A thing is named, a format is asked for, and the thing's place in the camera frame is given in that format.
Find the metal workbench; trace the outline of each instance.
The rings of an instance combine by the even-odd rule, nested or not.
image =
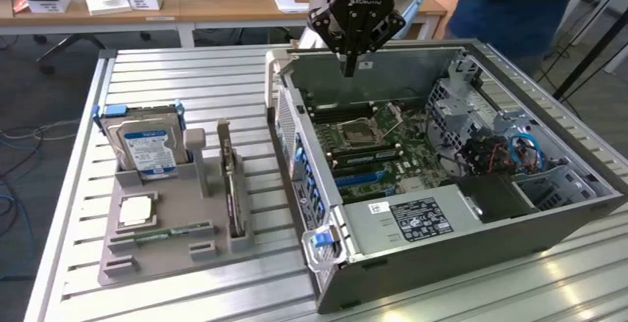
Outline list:
[[[333,315],[315,291],[282,188],[265,109],[265,54],[273,47],[105,51],[95,70],[27,321],[628,321],[628,207],[555,248]],[[606,164],[628,179],[628,162],[545,91],[531,96]],[[486,86],[503,108],[509,94]],[[97,277],[114,186],[114,152],[91,122],[95,104],[182,99],[190,127],[231,120],[245,156],[262,258],[121,287]]]

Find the blue shirt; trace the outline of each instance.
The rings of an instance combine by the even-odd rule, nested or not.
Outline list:
[[[570,0],[459,0],[449,28],[510,58],[545,54]]]

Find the floor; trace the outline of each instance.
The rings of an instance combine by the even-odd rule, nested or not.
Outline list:
[[[567,29],[571,28],[575,19],[590,9],[590,4],[583,3],[566,24]],[[561,59],[549,74],[557,84],[565,80],[614,22],[615,18],[611,15],[605,16],[583,43],[569,50],[569,57]],[[143,41],[138,33],[101,35],[99,38],[113,49],[154,49],[179,46],[175,32],[154,32],[151,34],[151,41]],[[281,42],[282,33],[274,32],[274,35],[277,37],[273,42]],[[199,37],[221,42],[222,45],[231,45],[237,41],[237,35],[231,29],[202,32]],[[50,43],[46,46],[39,46],[30,36],[23,36],[10,49],[0,51],[2,130],[17,126],[41,126],[55,121],[77,119],[81,116],[99,53],[90,43],[77,44],[67,53],[54,59],[57,74],[45,76],[38,72],[38,66],[33,61],[63,37],[50,36],[49,38]],[[6,37],[6,40],[11,43],[14,37]],[[246,44],[267,43],[266,30],[247,29],[243,40]],[[567,39],[563,39],[559,43],[565,44],[566,42]],[[627,42],[628,30],[622,33],[601,56],[590,73]],[[557,55],[550,57],[545,62],[545,68],[549,68],[555,58]],[[625,132],[625,125],[628,123],[627,67],[628,64],[621,66],[617,75],[609,75],[605,72],[598,74],[571,99],[586,123],[626,156],[628,156],[628,135]],[[547,80],[543,81],[543,85],[549,89],[553,88]],[[46,137],[66,135],[75,130],[77,124],[71,124],[51,130]],[[13,181],[21,200],[29,209],[35,238],[35,255],[29,260],[25,269],[14,274],[14,276],[19,274],[25,280],[0,282],[0,321],[14,322],[22,321],[25,318],[25,309],[33,289],[30,278],[35,276],[39,265],[39,255],[47,239],[73,142],[73,138],[45,142],[39,157],[34,157],[21,168],[26,171],[37,166],[33,172],[23,179]],[[25,147],[35,144],[37,140],[34,139],[14,142],[14,145]],[[29,152],[0,145],[0,171],[6,171],[14,166],[15,162],[29,155]],[[0,185],[0,194],[6,193],[7,190]],[[0,212],[5,210],[5,206],[6,203],[0,202]],[[0,217],[0,228],[6,228],[7,224],[7,218]],[[29,256],[29,236],[26,233],[26,225],[19,220],[9,235],[0,238],[0,274],[5,274],[6,270],[14,267],[23,257]]]

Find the gray parts holder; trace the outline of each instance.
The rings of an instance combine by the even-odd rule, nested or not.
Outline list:
[[[203,159],[206,131],[185,131],[185,145],[194,162],[177,165],[177,177],[143,181],[138,171],[117,172],[101,285],[213,268],[258,254],[245,165],[231,148],[229,122],[223,120],[219,139],[222,156]],[[149,197],[151,214],[141,222],[122,223],[123,202],[134,197]],[[241,223],[237,233],[235,220]]]

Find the office chair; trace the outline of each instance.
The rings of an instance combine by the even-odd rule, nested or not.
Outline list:
[[[141,32],[141,38],[145,41],[150,41],[151,34],[149,34],[147,32]],[[43,45],[49,42],[49,39],[45,35],[34,35],[33,39],[39,45]],[[106,44],[103,44],[102,41],[97,38],[97,34],[93,34],[93,33],[71,34],[58,45],[55,45],[51,48],[51,50],[47,51],[45,55],[39,57],[38,60],[35,60],[39,63],[39,71],[43,74],[51,75],[55,73],[55,67],[53,65],[49,65],[47,61],[51,60],[53,57],[55,57],[55,55],[65,52],[66,49],[81,40],[90,41],[93,44],[97,45],[99,49],[107,49]]]

